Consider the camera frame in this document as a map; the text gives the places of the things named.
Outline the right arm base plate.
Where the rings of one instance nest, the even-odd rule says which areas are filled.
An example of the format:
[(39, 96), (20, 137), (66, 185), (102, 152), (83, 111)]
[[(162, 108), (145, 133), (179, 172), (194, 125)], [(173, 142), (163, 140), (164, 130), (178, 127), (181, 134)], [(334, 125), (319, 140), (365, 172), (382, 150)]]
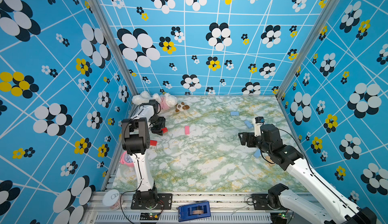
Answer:
[(270, 205), (270, 200), (267, 198), (268, 194), (252, 194), (253, 207), (255, 210), (267, 210), (267, 211), (286, 211), (287, 209), (277, 204), (275, 206)]

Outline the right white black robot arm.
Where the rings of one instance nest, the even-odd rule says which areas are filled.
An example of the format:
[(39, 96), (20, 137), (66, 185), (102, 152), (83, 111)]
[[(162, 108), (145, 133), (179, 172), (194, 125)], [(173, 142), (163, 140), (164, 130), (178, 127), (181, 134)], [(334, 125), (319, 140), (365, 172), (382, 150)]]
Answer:
[(304, 155), (281, 139), (273, 124), (255, 127), (253, 133), (238, 133), (241, 145), (266, 153), (271, 162), (296, 178), (319, 202), (313, 204), (284, 184), (268, 190), (265, 204), (271, 209), (285, 208), (312, 224), (376, 224), (377, 216), (369, 208), (360, 208), (317, 173)]

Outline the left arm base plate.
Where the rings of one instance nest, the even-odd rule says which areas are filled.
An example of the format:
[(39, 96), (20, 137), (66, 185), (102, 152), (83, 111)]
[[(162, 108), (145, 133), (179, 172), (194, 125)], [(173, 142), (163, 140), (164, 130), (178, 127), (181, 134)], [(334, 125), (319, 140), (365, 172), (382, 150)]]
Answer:
[(173, 195), (171, 193), (151, 194), (136, 193), (133, 195), (130, 208), (134, 210), (170, 210)]

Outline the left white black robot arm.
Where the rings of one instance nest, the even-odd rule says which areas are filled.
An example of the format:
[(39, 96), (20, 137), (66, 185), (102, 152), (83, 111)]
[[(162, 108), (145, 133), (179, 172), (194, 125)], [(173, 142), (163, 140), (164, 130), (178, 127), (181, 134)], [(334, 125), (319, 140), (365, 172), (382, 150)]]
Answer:
[(122, 148), (134, 164), (137, 188), (134, 190), (134, 208), (155, 208), (158, 192), (151, 175), (147, 150), (150, 147), (150, 133), (163, 135), (165, 118), (159, 116), (159, 103), (150, 100), (138, 106), (133, 115), (122, 122)]

